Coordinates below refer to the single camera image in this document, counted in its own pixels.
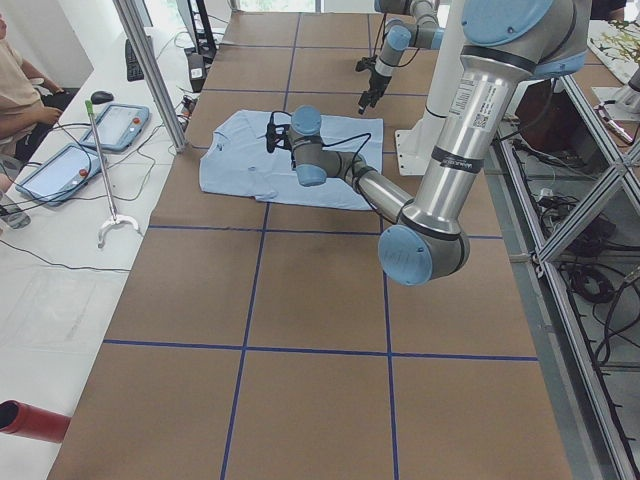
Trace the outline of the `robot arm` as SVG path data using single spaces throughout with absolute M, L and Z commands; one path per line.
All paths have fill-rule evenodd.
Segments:
M 413 23 L 392 18 L 383 20 L 380 31 L 383 43 L 380 51 L 370 57 L 362 57 L 355 66 L 356 72 L 370 73 L 369 87 L 358 101 L 358 113 L 364 114 L 368 107 L 375 107 L 384 95 L 394 71 L 403 66 L 404 52 L 412 47 L 416 50 L 437 50 L 444 36 L 439 25 L 437 11 L 439 1 L 375 1 L 374 8 L 382 14 L 408 15 Z
M 579 70 L 590 13 L 587 1 L 467 1 L 451 16 L 464 38 L 463 71 L 415 196 L 361 154 L 330 150 L 312 106 L 286 124 L 269 122 L 266 147 L 290 152 L 301 185 L 339 178 L 389 220 L 378 257 L 392 280 L 415 286 L 451 275 L 470 250 L 459 214 L 517 86 Z

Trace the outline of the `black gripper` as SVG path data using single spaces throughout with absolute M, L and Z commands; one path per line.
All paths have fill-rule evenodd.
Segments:
M 291 142 L 289 139 L 289 125 L 276 125 L 272 132 L 272 148 L 273 150 L 290 150 Z
M 364 93 L 358 102 L 358 113 L 364 114 L 368 103 L 371 108 L 374 108 L 380 98 L 384 95 L 386 88 L 389 84 L 389 77 L 381 75 L 375 69 L 370 72 L 369 89 Z

